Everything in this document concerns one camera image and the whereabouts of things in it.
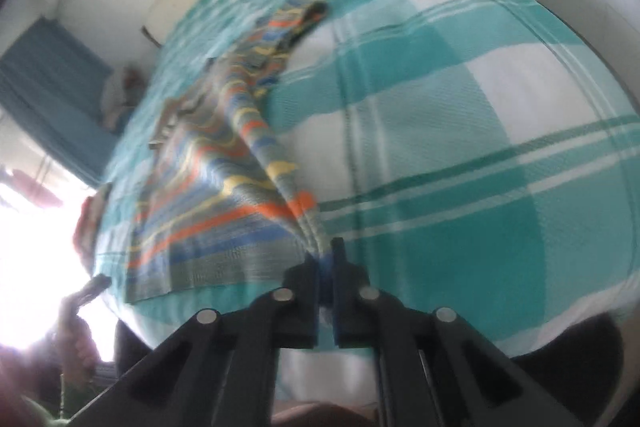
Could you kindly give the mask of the person's left hand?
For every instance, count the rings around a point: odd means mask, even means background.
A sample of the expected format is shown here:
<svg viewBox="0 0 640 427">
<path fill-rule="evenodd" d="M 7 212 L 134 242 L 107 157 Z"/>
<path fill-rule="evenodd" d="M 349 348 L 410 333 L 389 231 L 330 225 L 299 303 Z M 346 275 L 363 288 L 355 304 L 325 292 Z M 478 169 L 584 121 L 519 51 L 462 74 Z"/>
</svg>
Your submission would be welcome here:
<svg viewBox="0 0 640 427">
<path fill-rule="evenodd" d="M 54 332 L 63 379 L 76 388 L 86 387 L 90 383 L 100 361 L 90 327 L 78 315 L 87 299 L 85 291 L 66 297 L 61 303 Z"/>
</svg>

